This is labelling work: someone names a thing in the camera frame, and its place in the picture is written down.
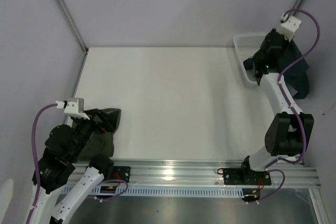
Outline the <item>dark teal shorts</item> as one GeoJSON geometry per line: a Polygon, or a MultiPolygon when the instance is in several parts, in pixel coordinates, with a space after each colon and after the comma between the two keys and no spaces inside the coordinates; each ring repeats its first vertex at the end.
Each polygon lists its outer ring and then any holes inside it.
{"type": "MultiPolygon", "coordinates": [[[[301,56],[301,51],[292,40],[284,55],[279,59],[279,73],[301,56]]],[[[294,99],[303,100],[310,93],[310,85],[307,76],[308,69],[309,65],[302,59],[283,74],[286,85],[291,86],[296,90],[296,93],[292,96],[294,99]]]]}

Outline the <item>olive green shorts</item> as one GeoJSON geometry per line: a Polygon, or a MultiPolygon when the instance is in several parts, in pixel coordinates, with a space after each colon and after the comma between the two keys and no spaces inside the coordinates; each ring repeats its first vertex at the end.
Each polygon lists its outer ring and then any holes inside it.
{"type": "MultiPolygon", "coordinates": [[[[86,110],[89,117],[94,115],[105,115],[104,110],[120,110],[116,108],[91,109],[86,110]]],[[[86,139],[83,135],[83,119],[72,119],[73,134],[70,138],[70,156],[73,162],[88,161],[96,155],[112,157],[114,154],[113,136],[115,132],[98,133],[95,132],[91,139],[86,139]]]]}

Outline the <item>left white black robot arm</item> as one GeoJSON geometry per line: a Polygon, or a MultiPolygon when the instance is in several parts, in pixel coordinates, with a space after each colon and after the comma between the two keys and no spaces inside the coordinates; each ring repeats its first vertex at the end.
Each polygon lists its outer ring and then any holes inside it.
{"type": "Polygon", "coordinates": [[[33,157],[33,199],[26,223],[69,223],[89,193],[100,182],[113,178],[114,162],[108,155],[96,154],[73,189],[57,202],[92,137],[99,133],[113,135],[119,127],[121,109],[92,109],[85,113],[88,118],[75,119],[75,127],[63,124],[53,128],[42,158],[33,157]]]}

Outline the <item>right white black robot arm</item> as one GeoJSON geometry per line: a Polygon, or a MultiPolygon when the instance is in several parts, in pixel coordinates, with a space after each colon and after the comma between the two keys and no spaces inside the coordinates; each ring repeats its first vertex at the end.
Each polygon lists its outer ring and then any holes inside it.
{"type": "Polygon", "coordinates": [[[307,150],[314,119],[297,106],[286,86],[280,60],[291,40],[277,29],[266,36],[259,50],[244,65],[253,70],[257,84],[266,94],[274,113],[264,138],[264,147],[241,164],[240,179],[251,184],[277,162],[297,164],[307,150]]]}

